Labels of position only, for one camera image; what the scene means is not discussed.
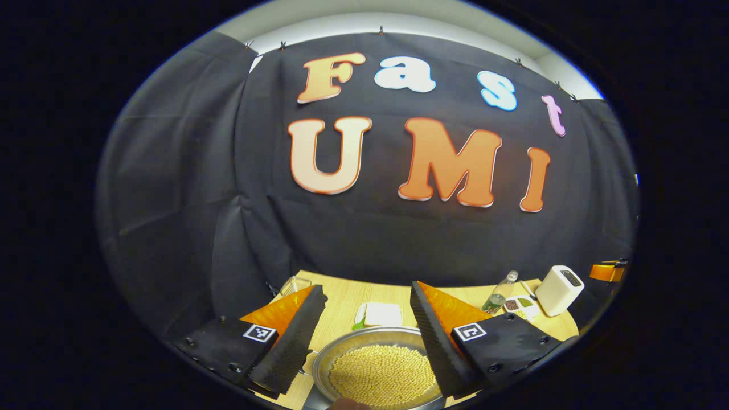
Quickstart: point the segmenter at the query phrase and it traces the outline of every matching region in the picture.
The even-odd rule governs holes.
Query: wooden table
[[[314,285],[322,285],[324,294],[329,298],[327,307],[319,318],[319,324],[311,338],[309,349],[320,351],[334,339],[352,331],[354,324],[354,315],[360,305],[365,302],[383,302],[395,303],[400,305],[403,313],[402,324],[404,326],[418,327],[418,323],[410,308],[410,286],[380,285],[369,282],[359,282],[350,279],[341,279],[332,276],[315,274],[307,271],[300,271],[297,277],[311,280]],[[539,279],[525,281],[532,291],[542,283]],[[496,285],[489,286],[472,286],[472,287],[439,287],[443,292],[455,296],[458,299],[470,304],[471,306],[481,307],[483,302]],[[529,293],[516,283],[512,296],[528,295]],[[271,301],[277,301],[281,295],[277,295]],[[571,336],[577,336],[577,325],[574,323],[569,312],[564,312],[555,317],[547,317],[542,311],[534,318],[532,322],[534,326],[543,330],[550,336],[559,340],[565,340]],[[310,355],[307,363],[304,365],[304,371],[311,372],[311,364],[314,355]],[[304,374],[298,374],[294,379],[289,392],[286,395],[280,395],[278,400],[271,400],[263,395],[259,397],[277,403],[281,406],[293,410],[301,410],[309,392],[313,386],[313,379]],[[467,396],[455,401],[448,398],[446,407],[455,403],[468,400],[473,395]]]

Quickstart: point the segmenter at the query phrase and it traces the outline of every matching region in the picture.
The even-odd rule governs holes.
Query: blue letter
[[[516,108],[514,85],[508,78],[491,71],[482,71],[476,78],[485,87],[481,90],[481,96],[488,105],[504,111],[514,111]]]

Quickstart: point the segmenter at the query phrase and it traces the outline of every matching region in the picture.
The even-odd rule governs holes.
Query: glass bottle
[[[511,297],[511,292],[514,290],[514,282],[519,277],[517,271],[511,271],[506,276],[506,279],[502,280],[494,291],[491,292],[486,302],[481,306],[481,310],[488,314],[496,314],[501,309],[502,305],[508,298]]]

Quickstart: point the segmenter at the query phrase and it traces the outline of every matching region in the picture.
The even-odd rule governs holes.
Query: letter m
[[[494,203],[491,182],[496,151],[502,145],[498,135],[486,130],[473,131],[456,153],[440,121],[411,118],[405,123],[405,129],[413,135],[413,159],[408,181],[398,189],[400,198],[429,200],[433,196],[433,188],[428,184],[432,169],[443,201],[451,198],[465,177],[466,185],[457,196],[460,204],[486,208]]]

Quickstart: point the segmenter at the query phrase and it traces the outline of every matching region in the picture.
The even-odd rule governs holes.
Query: green leaf
[[[352,326],[352,330],[364,329],[365,328],[365,321],[364,320],[365,319],[363,317],[362,320],[359,323],[355,323],[354,326]]]

